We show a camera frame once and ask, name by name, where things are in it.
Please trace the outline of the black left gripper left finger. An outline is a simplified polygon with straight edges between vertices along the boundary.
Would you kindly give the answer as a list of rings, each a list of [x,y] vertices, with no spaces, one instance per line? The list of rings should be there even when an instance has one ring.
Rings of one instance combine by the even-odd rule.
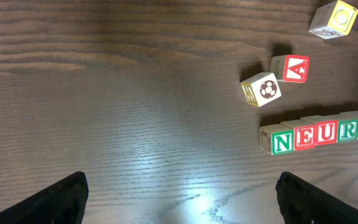
[[[0,212],[0,224],[81,224],[89,188],[77,171]]]

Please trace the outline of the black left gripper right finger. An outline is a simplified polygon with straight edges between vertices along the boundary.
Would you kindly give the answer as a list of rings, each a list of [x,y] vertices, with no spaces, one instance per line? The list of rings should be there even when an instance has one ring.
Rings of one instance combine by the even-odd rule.
[[[290,172],[281,173],[275,190],[285,223],[358,224],[358,209]]]

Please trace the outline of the red E block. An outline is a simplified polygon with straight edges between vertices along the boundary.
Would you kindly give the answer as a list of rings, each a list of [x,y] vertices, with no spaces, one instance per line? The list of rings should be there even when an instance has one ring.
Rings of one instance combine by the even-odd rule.
[[[312,149],[316,146],[316,125],[314,123],[297,119],[282,121],[280,124],[293,130],[296,151]]]

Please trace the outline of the green N block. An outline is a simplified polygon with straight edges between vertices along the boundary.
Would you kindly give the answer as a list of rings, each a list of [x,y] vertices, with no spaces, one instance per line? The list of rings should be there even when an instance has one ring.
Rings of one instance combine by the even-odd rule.
[[[281,124],[259,128],[259,146],[273,156],[294,151],[294,131]]]

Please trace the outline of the red U block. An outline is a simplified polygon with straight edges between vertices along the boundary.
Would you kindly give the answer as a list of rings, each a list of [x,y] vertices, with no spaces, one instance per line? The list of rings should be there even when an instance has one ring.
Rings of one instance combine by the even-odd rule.
[[[311,122],[316,126],[315,138],[317,146],[337,143],[338,119],[321,115],[306,116],[300,119]]]

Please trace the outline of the green R block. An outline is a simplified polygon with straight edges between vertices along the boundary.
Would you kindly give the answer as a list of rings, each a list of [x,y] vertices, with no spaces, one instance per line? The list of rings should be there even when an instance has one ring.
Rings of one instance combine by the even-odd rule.
[[[334,114],[327,118],[338,121],[337,141],[355,141],[358,140],[358,119],[348,115]]]

